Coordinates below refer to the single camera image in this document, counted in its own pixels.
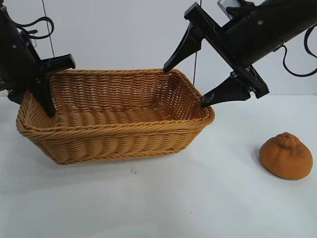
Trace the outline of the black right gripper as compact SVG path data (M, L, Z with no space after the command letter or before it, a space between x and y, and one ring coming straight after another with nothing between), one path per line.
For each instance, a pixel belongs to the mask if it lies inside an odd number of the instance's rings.
M230 20L220 27L199 5L192 4L184 14L188 25L178 47L163 66L168 72L187 57L201 49L205 39L232 68L230 76L220 85L204 94L201 107L250 99L251 92L256 98L269 93L253 64L274 51L279 41L267 31L266 25L259 25L260 14L249 13Z

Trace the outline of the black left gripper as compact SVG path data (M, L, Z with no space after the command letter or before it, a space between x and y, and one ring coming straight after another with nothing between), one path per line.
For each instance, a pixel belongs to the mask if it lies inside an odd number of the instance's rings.
M0 38L0 89L8 90L8 99L21 104L27 88L49 117L55 115L50 89L50 76L66 69L74 69L71 54L40 59L29 41L21 37Z

